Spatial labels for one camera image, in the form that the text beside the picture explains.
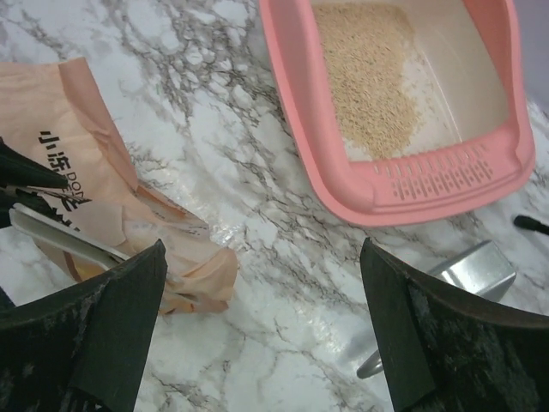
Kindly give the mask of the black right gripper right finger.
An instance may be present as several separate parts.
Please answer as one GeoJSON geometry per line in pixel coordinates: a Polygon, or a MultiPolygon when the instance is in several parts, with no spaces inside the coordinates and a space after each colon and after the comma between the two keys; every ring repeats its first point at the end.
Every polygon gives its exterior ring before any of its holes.
{"type": "Polygon", "coordinates": [[[546,411],[548,318],[470,294],[370,239],[365,297],[396,411],[546,411]]]}

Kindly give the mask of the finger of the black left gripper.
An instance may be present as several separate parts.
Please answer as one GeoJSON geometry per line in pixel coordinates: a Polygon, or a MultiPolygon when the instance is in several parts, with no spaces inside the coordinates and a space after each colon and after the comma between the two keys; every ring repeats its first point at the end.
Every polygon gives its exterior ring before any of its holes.
{"type": "Polygon", "coordinates": [[[65,189],[68,180],[47,167],[17,153],[1,140],[1,186],[65,189]]]}
{"type": "Polygon", "coordinates": [[[16,204],[20,203],[29,207],[39,214],[53,219],[56,222],[63,223],[66,227],[72,224],[72,221],[68,218],[64,218],[63,211],[71,212],[78,209],[81,205],[81,197],[54,193],[50,191],[43,191],[38,193],[37,191],[24,191],[21,188],[15,187],[2,187],[1,188],[1,229],[10,227],[9,210],[16,204]],[[59,200],[62,204],[62,210],[50,206],[49,203],[43,198],[43,195],[53,195],[54,198],[59,200]]]}

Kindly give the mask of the metal litter scoop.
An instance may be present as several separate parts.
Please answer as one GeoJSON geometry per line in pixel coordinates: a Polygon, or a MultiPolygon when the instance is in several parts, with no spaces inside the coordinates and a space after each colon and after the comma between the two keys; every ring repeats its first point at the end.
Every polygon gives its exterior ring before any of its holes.
{"type": "MultiPolygon", "coordinates": [[[[367,239],[360,253],[360,269],[378,349],[359,367],[357,376],[368,379],[385,371],[388,379],[398,373],[429,379],[409,307],[405,275],[411,268],[367,239]]],[[[491,240],[468,248],[426,273],[493,302],[501,300],[516,279],[516,271],[491,240]]]]}

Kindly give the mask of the peach cat litter bag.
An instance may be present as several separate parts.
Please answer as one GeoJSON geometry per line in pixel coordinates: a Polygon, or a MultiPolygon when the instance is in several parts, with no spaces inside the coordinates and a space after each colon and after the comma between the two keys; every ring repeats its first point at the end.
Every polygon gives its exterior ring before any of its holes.
{"type": "Polygon", "coordinates": [[[142,182],[84,58],[1,66],[1,138],[15,152],[64,176],[42,190],[65,226],[133,256],[161,240],[168,273],[160,312],[223,312],[238,260],[208,225],[142,182]]]}

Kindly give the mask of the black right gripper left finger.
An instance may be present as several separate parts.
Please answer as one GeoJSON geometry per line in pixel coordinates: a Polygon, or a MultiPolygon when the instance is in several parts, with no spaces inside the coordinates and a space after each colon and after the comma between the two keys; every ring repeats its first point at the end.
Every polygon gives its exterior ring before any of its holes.
{"type": "Polygon", "coordinates": [[[131,411],[165,286],[161,241],[26,305],[1,295],[3,411],[131,411]]]}

